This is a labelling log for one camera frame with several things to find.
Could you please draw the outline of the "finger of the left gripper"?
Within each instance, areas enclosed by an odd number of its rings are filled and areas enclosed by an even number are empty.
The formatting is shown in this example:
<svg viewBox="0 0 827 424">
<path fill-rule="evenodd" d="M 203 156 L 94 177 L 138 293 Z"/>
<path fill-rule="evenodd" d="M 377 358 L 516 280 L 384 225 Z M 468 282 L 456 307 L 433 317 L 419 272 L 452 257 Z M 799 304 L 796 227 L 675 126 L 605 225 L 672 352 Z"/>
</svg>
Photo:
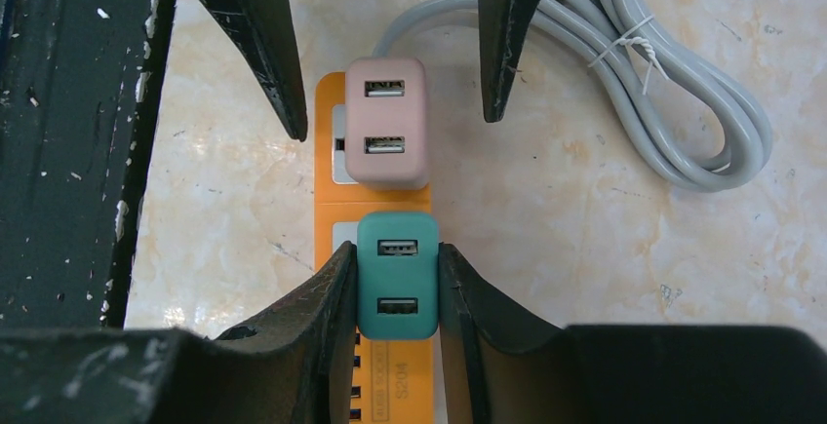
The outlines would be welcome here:
<svg viewBox="0 0 827 424">
<path fill-rule="evenodd" d="M 488 123 L 502 120 L 540 0 L 478 0 L 482 103 Z"/>
<path fill-rule="evenodd" d="M 290 0 L 199 1 L 245 59 L 287 135 L 306 140 L 306 97 Z"/>
</svg>

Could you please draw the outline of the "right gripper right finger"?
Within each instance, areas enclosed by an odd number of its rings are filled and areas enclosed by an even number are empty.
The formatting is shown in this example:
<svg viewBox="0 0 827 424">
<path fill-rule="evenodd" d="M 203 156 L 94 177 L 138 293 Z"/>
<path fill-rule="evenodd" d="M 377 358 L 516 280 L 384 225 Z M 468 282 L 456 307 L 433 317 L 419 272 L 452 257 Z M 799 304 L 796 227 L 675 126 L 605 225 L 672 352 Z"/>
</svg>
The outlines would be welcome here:
<svg viewBox="0 0 827 424">
<path fill-rule="evenodd" d="M 826 353 L 739 325 L 571 325 L 537 317 L 453 245 L 438 255 L 452 423 L 822 423 Z"/>
</svg>

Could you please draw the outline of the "pink USB charger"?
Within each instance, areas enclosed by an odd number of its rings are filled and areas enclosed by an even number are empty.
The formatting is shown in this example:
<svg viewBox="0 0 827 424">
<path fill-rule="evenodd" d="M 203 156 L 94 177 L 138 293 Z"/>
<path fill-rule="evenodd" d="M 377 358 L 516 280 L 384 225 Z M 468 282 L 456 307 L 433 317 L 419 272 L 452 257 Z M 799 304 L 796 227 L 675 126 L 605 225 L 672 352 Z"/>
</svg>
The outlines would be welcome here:
<svg viewBox="0 0 827 424">
<path fill-rule="evenodd" d="M 359 58 L 345 71 L 344 166 L 382 190 L 428 183 L 428 99 L 416 58 Z"/>
</svg>

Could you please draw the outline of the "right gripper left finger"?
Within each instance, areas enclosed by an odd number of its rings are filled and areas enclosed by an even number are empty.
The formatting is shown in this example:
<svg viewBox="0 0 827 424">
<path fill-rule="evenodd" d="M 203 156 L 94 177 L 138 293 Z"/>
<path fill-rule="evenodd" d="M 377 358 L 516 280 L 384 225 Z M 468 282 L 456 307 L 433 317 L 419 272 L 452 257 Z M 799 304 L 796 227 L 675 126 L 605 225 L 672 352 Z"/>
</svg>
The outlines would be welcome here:
<svg viewBox="0 0 827 424">
<path fill-rule="evenodd" d="M 5 423 L 344 423 L 354 368 L 356 249 L 210 339 L 180 329 L 12 328 Z"/>
</svg>

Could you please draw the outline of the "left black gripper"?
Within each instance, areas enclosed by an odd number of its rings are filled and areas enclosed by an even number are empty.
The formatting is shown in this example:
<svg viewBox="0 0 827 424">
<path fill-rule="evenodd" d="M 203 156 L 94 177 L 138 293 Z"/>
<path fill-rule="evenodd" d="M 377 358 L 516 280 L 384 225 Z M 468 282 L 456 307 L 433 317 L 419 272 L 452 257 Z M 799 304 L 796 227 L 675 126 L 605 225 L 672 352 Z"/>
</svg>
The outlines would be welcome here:
<svg viewBox="0 0 827 424">
<path fill-rule="evenodd" d="M 176 0 L 1 0 L 1 326 L 119 328 Z"/>
</svg>

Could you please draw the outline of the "teal USB charger plug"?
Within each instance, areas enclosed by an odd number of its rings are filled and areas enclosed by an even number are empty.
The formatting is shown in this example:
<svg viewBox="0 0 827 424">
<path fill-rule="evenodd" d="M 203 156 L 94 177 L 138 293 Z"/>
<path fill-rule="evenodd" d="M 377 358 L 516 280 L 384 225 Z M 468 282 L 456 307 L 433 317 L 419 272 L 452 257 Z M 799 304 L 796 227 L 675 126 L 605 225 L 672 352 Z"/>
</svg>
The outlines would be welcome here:
<svg viewBox="0 0 827 424">
<path fill-rule="evenodd" d="M 357 226 L 357 327 L 369 340 L 424 340 L 438 327 L 439 226 L 427 212 L 372 212 Z"/>
</svg>

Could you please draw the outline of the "orange power strip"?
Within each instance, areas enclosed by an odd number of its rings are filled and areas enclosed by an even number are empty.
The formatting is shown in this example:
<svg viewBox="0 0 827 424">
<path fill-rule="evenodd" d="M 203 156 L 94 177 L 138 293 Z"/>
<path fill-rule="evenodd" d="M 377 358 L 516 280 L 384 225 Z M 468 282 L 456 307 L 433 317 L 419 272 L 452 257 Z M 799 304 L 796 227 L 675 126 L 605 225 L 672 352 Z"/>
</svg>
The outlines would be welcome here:
<svg viewBox="0 0 827 424">
<path fill-rule="evenodd" d="M 371 190 L 334 167 L 335 141 L 344 136 L 345 74 L 333 72 L 316 87 L 314 119 L 314 268 L 320 269 L 345 241 L 354 242 L 358 221 L 371 212 L 429 212 L 429 188 Z M 433 423 L 433 341 L 370 341 L 355 334 L 348 418 L 351 423 Z"/>
</svg>

